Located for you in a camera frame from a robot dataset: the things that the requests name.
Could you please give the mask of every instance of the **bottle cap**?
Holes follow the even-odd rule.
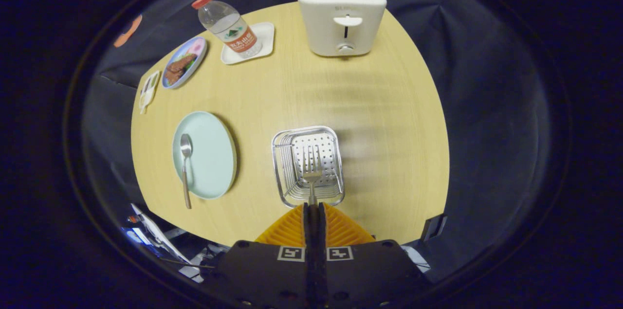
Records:
[[[210,1],[212,0],[195,0],[193,3],[193,7],[195,8],[195,10],[199,10],[201,7],[205,6]]]

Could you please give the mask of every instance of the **black cloth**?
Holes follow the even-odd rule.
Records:
[[[130,147],[134,94],[160,58],[204,31],[194,0],[156,0],[138,30],[110,47],[93,75],[84,130],[93,147],[136,189]],[[296,0],[222,0],[242,14]],[[418,251],[441,280],[519,227],[542,189],[552,135],[546,82],[530,47],[479,0],[387,0],[438,90],[450,147],[443,234]]]

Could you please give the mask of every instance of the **bottle label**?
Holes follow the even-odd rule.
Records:
[[[245,52],[257,41],[256,35],[242,18],[216,36],[235,52]]]

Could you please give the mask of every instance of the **plate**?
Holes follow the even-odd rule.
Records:
[[[201,36],[196,36],[191,40],[183,43],[183,45],[178,49],[178,51],[173,54],[171,60],[167,62],[165,69],[162,74],[162,86],[166,89],[174,89],[180,87],[180,85],[184,84],[186,80],[193,75],[193,73],[199,67],[201,60],[203,60],[203,56],[205,56],[205,51],[207,50],[207,43],[205,39]],[[173,84],[169,84],[169,81],[166,79],[166,74],[169,72],[166,68],[169,67],[174,61],[180,60],[185,54],[196,54],[197,58],[194,60],[193,64],[190,68],[186,70],[186,72],[182,75],[182,77]]]
[[[223,196],[236,176],[236,147],[227,127],[213,114],[192,112],[188,114],[173,135],[173,167],[180,178],[182,198],[182,164],[180,138],[188,134],[193,153],[186,160],[188,189],[195,196],[213,200]]]
[[[256,34],[257,39],[262,41],[262,50],[249,58],[242,58],[238,52],[235,52],[227,45],[223,45],[223,50],[220,52],[220,60],[223,61],[225,65],[233,65],[234,63],[242,61],[253,60],[254,58],[268,56],[272,53],[275,40],[275,25],[269,21],[265,21],[256,23],[250,28]]]

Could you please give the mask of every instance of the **white toaster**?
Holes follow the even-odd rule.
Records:
[[[387,0],[298,0],[311,51],[320,56],[370,52]]]

